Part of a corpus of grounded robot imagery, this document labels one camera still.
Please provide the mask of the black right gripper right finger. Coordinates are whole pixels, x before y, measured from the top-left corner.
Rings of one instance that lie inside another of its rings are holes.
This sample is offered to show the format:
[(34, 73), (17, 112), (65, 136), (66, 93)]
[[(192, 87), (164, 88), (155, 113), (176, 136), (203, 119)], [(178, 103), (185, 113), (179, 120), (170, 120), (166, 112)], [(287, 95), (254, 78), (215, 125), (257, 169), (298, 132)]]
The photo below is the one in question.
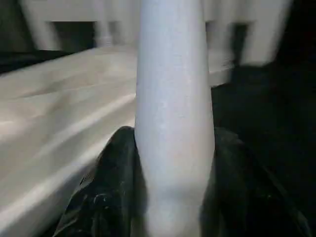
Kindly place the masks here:
[(204, 237), (309, 237), (307, 218), (237, 134), (215, 128), (202, 206)]

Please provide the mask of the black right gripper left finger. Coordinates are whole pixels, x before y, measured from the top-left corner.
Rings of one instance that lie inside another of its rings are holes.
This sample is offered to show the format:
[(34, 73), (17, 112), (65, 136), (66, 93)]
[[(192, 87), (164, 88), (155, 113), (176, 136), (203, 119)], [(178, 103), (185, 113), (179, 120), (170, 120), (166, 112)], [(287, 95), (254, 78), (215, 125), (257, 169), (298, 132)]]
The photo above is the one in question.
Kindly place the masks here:
[(119, 128), (83, 176), (58, 224), (60, 237), (136, 237), (142, 173), (134, 128)]

